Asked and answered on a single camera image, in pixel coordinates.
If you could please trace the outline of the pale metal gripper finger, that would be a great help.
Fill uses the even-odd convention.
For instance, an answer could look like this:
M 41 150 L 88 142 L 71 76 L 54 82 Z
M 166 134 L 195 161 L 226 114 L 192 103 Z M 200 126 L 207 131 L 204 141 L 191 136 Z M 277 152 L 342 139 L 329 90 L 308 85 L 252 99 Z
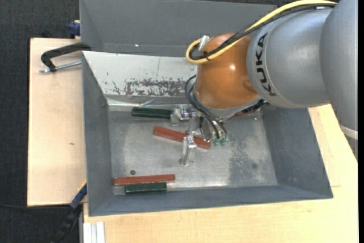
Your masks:
M 186 136 L 183 138 L 183 154 L 179 160 L 181 166 L 187 166 L 195 161 L 197 145 L 192 136 Z
M 187 105 L 175 106 L 169 115 L 172 125 L 178 125 L 181 121 L 190 120 L 196 115 L 196 111 Z

